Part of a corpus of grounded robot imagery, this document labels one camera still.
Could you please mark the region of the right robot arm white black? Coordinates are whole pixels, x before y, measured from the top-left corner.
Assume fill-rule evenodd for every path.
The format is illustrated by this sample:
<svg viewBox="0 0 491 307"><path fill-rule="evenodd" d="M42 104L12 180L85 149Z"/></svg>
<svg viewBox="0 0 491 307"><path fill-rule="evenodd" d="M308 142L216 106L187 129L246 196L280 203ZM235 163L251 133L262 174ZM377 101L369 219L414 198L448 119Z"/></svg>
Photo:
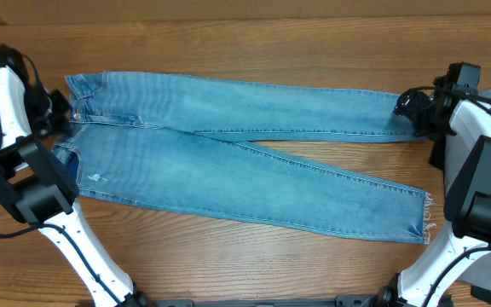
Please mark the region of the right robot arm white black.
<svg viewBox="0 0 491 307"><path fill-rule="evenodd" d="M480 96L481 68L458 62L427 95L411 88L394 112L416 136L434 141L430 163L447 175L445 223L419 259L365 301L366 306L450 306L447 289L491 253L491 99Z"/></svg>

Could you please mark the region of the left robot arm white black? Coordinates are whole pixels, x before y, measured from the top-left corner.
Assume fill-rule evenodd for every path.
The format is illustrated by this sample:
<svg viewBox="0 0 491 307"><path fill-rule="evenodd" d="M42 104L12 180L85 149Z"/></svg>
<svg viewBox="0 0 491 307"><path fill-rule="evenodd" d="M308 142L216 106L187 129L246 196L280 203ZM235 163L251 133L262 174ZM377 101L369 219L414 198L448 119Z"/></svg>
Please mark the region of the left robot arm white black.
<svg viewBox="0 0 491 307"><path fill-rule="evenodd" d="M43 144L69 133L69 110L27 55L0 45L0 239L39 232L77 273L94 306L149 306L89 226L74 178Z"/></svg>

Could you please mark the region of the light blue denim jeans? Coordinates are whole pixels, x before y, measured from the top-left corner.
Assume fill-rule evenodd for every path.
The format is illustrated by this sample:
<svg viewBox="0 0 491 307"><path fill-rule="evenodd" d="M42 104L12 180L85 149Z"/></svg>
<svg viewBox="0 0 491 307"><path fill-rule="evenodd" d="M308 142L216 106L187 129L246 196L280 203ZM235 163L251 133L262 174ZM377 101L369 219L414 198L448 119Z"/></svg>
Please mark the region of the light blue denim jeans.
<svg viewBox="0 0 491 307"><path fill-rule="evenodd" d="M72 132L54 153L82 196L347 239L430 240L423 189L266 147L410 142L396 94L146 72L66 81Z"/></svg>

